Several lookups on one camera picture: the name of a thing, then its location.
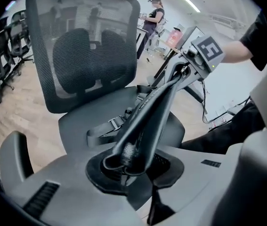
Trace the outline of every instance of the pink object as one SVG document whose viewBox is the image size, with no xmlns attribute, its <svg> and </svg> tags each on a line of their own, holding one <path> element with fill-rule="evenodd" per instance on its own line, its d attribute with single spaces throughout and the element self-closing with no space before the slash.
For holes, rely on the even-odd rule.
<svg viewBox="0 0 267 226">
<path fill-rule="evenodd" d="M 179 42 L 179 40 L 181 39 L 183 33 L 178 31 L 178 30 L 173 30 L 166 43 L 171 47 L 171 48 L 175 48 L 175 46 L 177 45 L 177 43 Z"/>
</svg>

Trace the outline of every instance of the ceiling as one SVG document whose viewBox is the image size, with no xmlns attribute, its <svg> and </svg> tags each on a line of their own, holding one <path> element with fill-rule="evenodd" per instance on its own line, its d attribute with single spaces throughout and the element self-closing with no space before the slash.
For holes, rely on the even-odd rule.
<svg viewBox="0 0 267 226">
<path fill-rule="evenodd" d="M 187 14 L 197 14 L 184 0 L 164 0 Z M 191 0 L 201 11 L 195 19 L 206 15 L 230 18 L 247 27 L 255 20 L 259 8 L 251 0 Z"/>
</svg>

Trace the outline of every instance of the black strap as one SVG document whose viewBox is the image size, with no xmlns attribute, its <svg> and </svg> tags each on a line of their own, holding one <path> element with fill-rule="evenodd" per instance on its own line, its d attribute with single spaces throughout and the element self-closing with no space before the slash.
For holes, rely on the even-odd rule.
<svg viewBox="0 0 267 226">
<path fill-rule="evenodd" d="M 135 101 L 135 107 L 139 105 L 139 103 L 147 97 L 147 95 L 154 90 L 156 87 L 138 85 L 138 96 Z M 87 144 L 89 147 L 94 147 L 97 145 L 107 144 L 115 141 L 115 136 L 117 134 L 117 130 L 119 130 L 125 121 L 128 119 L 132 112 L 132 108 L 128 108 L 125 111 L 124 115 L 119 115 L 110 121 L 96 126 L 89 131 L 87 131 Z"/>
</svg>

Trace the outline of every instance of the black mesh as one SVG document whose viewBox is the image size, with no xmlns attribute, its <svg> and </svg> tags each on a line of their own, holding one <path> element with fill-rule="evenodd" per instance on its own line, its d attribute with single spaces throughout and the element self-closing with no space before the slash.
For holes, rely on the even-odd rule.
<svg viewBox="0 0 267 226">
<path fill-rule="evenodd" d="M 136 0 L 26 0 L 47 108 L 65 113 L 135 77 Z"/>
</svg>

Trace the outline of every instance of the wooden floor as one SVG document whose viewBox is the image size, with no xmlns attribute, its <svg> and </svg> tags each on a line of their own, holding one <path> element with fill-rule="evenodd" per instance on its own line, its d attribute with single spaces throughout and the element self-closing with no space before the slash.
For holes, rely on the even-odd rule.
<svg viewBox="0 0 267 226">
<path fill-rule="evenodd" d="M 146 83 L 149 75 L 154 75 L 163 64 L 159 56 L 141 56 L 135 80 L 130 85 Z M 16 76 L 11 84 L 15 87 L 4 89 L 0 104 L 0 145 L 14 130 L 24 133 L 32 167 L 35 172 L 54 159 L 65 154 L 58 128 L 58 120 L 63 114 L 52 114 L 45 106 L 35 64 L 26 62 L 21 76 Z M 202 122 L 202 106 L 186 91 L 177 93 L 171 111 L 186 128 L 184 140 L 203 135 L 208 126 Z"/>
</svg>

